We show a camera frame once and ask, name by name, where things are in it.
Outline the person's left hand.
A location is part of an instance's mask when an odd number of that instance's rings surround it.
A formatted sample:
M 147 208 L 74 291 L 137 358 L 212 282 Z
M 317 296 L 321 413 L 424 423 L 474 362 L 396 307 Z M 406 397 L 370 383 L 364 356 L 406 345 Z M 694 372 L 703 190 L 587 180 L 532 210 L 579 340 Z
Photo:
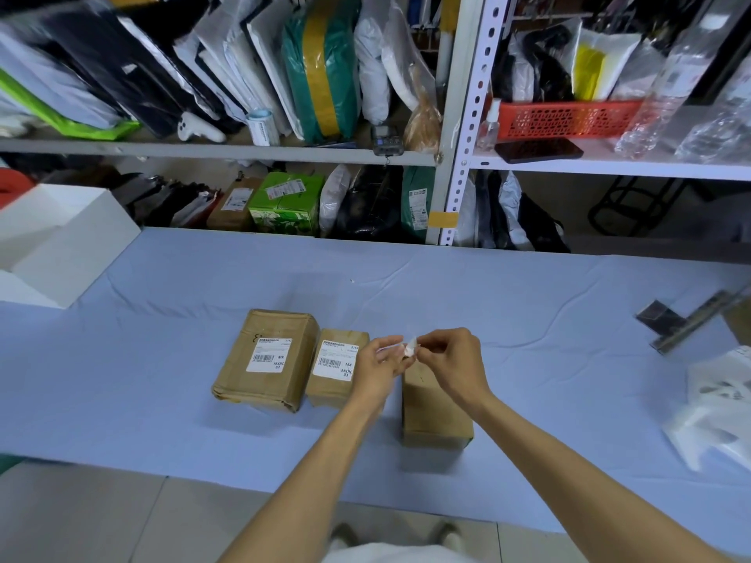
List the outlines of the person's left hand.
M 368 343 L 356 356 L 348 403 L 353 403 L 372 414 L 380 413 L 392 392 L 396 378 L 402 376 L 414 362 L 414 357 L 402 361 L 391 357 L 379 362 L 376 354 L 369 353 Z

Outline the small white paper label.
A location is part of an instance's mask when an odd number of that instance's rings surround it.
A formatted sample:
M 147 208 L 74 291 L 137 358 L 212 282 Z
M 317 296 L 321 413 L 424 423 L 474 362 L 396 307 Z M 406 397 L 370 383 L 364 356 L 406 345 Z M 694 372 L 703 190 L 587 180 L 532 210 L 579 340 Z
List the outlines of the small white paper label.
M 387 354 L 385 351 L 380 354 L 376 354 L 376 359 L 379 362 L 383 362 L 385 359 L 390 359 L 391 357 L 393 357 L 394 359 L 397 359 L 398 361 L 402 361 L 404 359 L 412 359 L 419 345 L 418 336 L 412 337 L 410 339 L 406 339 L 400 335 L 390 335 L 390 336 L 386 336 L 383 338 L 403 338 L 403 343 L 405 344 L 406 347 L 405 347 L 404 354 Z

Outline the person's left forearm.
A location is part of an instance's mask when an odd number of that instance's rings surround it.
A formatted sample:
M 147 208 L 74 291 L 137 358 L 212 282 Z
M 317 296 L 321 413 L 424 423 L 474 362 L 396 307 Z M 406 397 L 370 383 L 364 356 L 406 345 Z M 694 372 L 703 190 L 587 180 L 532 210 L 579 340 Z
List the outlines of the person's left forearm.
M 353 388 L 345 406 L 216 563 L 322 563 L 343 485 L 388 393 Z

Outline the medium brown labelled parcel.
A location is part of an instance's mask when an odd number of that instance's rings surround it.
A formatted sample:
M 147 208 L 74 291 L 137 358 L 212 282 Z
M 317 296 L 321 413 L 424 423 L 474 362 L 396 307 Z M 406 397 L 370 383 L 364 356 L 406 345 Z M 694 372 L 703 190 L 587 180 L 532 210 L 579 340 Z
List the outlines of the medium brown labelled parcel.
M 369 343 L 367 332 L 321 330 L 305 388 L 305 397 L 312 406 L 340 409 L 346 403 L 358 352 Z

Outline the black plastic bag parcel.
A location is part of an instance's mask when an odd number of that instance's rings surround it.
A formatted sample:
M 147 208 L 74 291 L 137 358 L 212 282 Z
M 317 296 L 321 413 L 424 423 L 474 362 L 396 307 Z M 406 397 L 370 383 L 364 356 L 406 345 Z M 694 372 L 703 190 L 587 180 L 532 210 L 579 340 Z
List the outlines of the black plastic bag parcel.
M 337 213 L 331 237 L 367 242 L 400 242 L 401 166 L 358 169 Z

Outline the green mailer with white label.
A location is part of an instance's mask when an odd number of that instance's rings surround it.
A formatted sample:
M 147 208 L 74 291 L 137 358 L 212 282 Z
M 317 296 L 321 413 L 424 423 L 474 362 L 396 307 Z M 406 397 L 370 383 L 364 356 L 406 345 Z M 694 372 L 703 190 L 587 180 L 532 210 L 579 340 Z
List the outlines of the green mailer with white label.
M 400 195 L 400 223 L 405 241 L 424 244 L 436 168 L 404 167 Z

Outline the white soft bag parcel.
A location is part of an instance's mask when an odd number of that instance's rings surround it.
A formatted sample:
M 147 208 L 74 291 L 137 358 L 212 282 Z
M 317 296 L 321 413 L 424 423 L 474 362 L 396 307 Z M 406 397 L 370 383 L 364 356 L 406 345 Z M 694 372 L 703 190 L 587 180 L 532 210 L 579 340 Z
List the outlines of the white soft bag parcel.
M 337 165 L 327 177 L 322 188 L 318 209 L 321 237 L 326 238 L 333 232 L 344 197 L 351 186 L 352 173 L 344 164 Z

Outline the person's right shoe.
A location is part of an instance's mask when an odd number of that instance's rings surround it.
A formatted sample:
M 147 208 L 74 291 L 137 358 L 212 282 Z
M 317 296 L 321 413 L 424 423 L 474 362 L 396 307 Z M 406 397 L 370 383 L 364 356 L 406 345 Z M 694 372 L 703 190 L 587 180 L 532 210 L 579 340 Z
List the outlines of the person's right shoe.
M 461 554 L 465 553 L 465 540 L 455 524 L 442 522 L 433 530 L 430 545 L 436 545 Z

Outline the light blue table cloth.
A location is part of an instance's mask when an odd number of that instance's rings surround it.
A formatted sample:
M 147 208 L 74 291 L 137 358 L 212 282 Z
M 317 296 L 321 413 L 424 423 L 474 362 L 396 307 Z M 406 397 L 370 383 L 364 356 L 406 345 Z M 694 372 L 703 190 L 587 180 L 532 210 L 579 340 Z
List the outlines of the light blue table cloth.
M 662 433 L 719 317 L 668 356 L 635 318 L 689 314 L 751 265 L 147 229 L 66 310 L 0 303 L 0 454 L 273 492 L 333 418 L 216 399 L 251 309 L 407 339 L 464 326 L 493 392 L 705 541 L 751 554 L 751 472 Z

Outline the row of dark bagged parcels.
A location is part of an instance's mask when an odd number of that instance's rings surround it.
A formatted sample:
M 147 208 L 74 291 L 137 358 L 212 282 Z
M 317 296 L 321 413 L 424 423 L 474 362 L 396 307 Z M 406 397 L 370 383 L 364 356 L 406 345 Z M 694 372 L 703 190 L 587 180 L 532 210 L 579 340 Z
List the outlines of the row of dark bagged parcels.
M 224 193 L 204 183 L 127 173 L 110 192 L 137 226 L 205 228 Z

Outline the green parcel with yellow tape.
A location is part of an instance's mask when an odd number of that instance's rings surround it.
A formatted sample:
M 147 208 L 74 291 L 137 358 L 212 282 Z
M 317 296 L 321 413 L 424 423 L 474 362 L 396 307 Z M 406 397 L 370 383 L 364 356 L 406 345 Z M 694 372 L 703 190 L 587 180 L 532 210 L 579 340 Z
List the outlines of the green parcel with yellow tape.
M 282 33 L 287 78 L 307 144 L 350 139 L 361 117 L 354 28 L 361 0 L 310 0 Z

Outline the white handheld controller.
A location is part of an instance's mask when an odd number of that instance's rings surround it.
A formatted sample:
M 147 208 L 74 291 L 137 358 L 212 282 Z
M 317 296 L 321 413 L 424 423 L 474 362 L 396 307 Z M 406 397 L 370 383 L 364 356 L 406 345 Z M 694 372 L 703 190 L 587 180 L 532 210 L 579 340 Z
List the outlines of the white handheld controller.
M 185 111 L 181 115 L 176 133 L 183 142 L 188 142 L 193 137 L 203 138 L 215 143 L 227 141 L 227 136 L 220 129 L 189 111 Z

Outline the row of mailer parcels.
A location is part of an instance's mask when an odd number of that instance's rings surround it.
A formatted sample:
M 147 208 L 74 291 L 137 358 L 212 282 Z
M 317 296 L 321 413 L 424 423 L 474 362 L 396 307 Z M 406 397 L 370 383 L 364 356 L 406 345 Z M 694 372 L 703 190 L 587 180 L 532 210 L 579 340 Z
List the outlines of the row of mailer parcels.
M 0 68 L 100 129 L 134 120 L 164 140 L 189 111 L 227 136 L 270 109 L 279 134 L 302 140 L 281 57 L 294 2 L 0 0 Z M 0 135 L 38 127 L 61 135 L 0 94 Z

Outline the bright green flat mailer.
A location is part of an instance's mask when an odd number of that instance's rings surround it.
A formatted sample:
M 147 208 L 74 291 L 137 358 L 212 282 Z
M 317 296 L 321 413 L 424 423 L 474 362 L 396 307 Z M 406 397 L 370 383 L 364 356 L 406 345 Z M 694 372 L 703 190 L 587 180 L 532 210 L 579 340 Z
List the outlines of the bright green flat mailer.
M 2 68 L 0 68 L 0 94 L 9 97 L 11 103 L 20 105 L 25 114 L 36 117 L 57 130 L 62 136 L 70 138 L 115 142 L 141 128 L 141 124 L 134 120 L 123 120 L 112 128 L 106 129 L 71 120 L 33 95 Z

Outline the red object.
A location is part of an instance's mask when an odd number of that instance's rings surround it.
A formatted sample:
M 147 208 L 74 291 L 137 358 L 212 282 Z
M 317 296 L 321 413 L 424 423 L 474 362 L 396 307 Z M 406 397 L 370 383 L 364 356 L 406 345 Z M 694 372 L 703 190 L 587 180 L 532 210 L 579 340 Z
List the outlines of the red object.
M 0 206 L 14 202 L 35 185 L 36 183 L 22 172 L 0 168 Z

